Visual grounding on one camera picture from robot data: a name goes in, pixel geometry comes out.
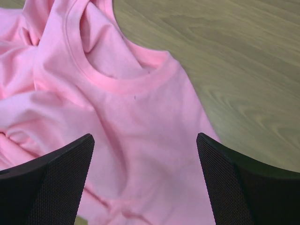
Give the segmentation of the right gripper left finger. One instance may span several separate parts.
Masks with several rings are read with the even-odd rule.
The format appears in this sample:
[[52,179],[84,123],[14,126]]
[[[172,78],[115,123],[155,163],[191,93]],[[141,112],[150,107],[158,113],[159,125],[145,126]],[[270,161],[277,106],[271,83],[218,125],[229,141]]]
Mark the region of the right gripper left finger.
[[73,225],[86,182],[94,138],[72,143],[0,172],[2,225]]

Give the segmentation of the pink t shirt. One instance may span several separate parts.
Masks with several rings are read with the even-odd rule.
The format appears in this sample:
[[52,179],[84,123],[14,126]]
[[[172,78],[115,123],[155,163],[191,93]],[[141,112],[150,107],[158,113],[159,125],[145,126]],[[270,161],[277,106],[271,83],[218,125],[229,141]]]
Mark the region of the pink t shirt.
[[124,37],[110,0],[0,10],[0,166],[95,140],[90,225],[215,223],[196,137],[216,138],[180,63]]

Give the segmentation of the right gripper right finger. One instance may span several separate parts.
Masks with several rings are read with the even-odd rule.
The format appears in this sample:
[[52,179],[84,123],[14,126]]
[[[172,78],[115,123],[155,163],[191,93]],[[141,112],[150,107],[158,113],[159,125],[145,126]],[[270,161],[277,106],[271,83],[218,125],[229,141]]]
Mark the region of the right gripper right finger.
[[234,151],[204,133],[196,139],[217,225],[298,225],[300,174]]

